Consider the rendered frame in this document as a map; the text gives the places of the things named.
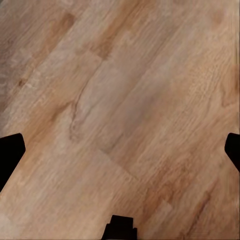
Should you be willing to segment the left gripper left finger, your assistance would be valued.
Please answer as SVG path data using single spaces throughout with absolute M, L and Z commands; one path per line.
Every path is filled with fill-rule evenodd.
M 26 151 L 21 133 L 0 138 L 0 192 Z

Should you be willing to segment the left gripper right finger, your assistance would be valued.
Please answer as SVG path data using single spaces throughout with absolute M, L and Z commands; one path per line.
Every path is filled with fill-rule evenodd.
M 229 133 L 224 150 L 240 172 L 240 135 Z

